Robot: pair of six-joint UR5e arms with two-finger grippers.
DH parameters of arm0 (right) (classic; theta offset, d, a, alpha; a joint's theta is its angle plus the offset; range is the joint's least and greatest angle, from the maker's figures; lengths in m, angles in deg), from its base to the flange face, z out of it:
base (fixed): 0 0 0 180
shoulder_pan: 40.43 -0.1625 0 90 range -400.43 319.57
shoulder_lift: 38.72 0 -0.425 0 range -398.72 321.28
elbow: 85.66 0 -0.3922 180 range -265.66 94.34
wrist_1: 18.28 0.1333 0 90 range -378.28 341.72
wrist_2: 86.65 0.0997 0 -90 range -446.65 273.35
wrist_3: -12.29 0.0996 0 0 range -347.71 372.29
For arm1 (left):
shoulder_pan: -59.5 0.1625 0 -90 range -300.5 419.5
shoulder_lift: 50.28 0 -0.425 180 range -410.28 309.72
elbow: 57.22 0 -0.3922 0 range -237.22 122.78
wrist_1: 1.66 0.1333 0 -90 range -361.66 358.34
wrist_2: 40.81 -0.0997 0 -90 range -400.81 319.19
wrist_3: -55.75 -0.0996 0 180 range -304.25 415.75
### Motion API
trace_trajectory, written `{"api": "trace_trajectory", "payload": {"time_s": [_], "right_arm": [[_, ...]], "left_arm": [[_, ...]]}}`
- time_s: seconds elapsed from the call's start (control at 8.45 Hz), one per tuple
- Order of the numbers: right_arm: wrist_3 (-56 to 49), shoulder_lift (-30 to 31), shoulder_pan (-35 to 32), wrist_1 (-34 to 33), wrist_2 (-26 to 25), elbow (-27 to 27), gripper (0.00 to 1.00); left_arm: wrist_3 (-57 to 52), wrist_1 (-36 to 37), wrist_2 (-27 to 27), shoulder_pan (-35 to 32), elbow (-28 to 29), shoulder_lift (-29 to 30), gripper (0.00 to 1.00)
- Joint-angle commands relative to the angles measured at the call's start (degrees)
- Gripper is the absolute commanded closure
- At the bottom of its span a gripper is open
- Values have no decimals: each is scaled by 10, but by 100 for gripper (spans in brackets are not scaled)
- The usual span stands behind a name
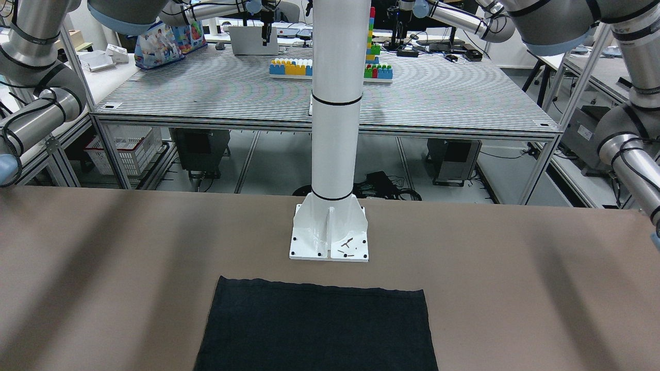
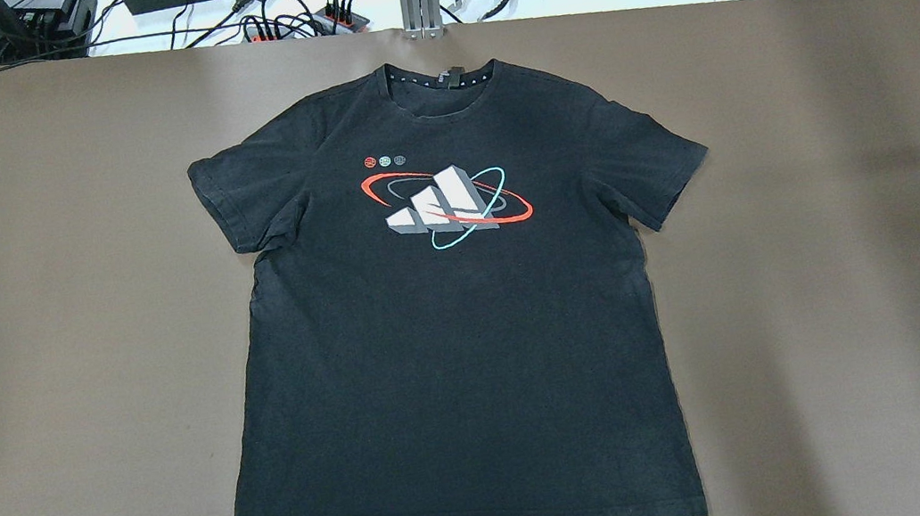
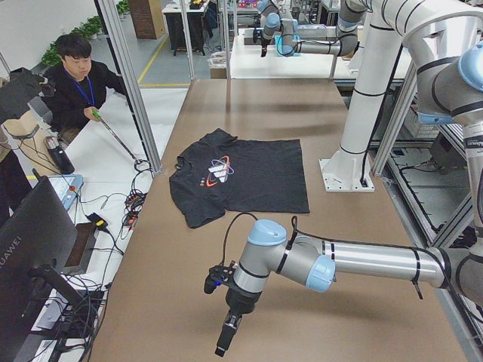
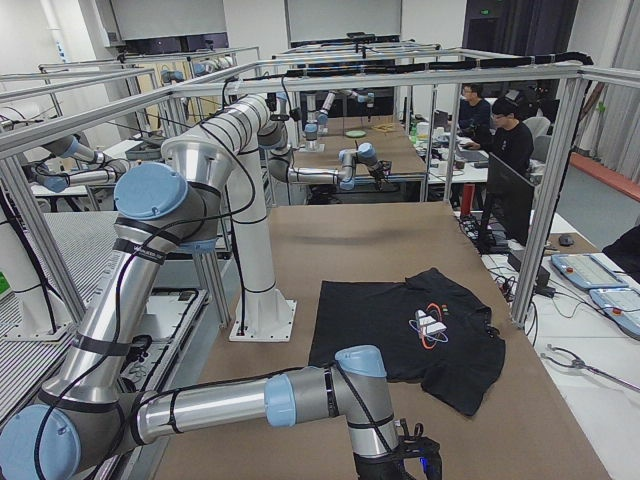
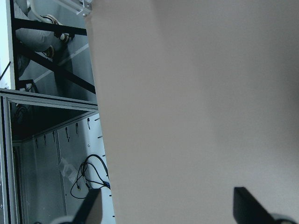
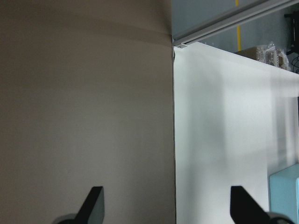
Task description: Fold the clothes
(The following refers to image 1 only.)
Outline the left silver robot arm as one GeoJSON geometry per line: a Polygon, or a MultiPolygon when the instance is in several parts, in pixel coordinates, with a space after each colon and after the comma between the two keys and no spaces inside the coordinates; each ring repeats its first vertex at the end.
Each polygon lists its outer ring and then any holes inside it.
{"type": "Polygon", "coordinates": [[[611,108],[594,139],[601,162],[649,217],[658,245],[658,1],[503,1],[523,43],[538,56],[572,49],[595,23],[608,24],[629,73],[625,103],[611,108]]]}

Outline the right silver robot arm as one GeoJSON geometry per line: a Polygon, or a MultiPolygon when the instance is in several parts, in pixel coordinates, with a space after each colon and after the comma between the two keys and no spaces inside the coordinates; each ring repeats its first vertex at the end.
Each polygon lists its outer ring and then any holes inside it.
{"type": "Polygon", "coordinates": [[[17,183],[21,155],[66,122],[87,103],[80,77],[57,58],[55,42],[66,14],[80,1],[15,1],[9,39],[2,43],[2,75],[35,99],[2,119],[2,187],[17,183]]]}

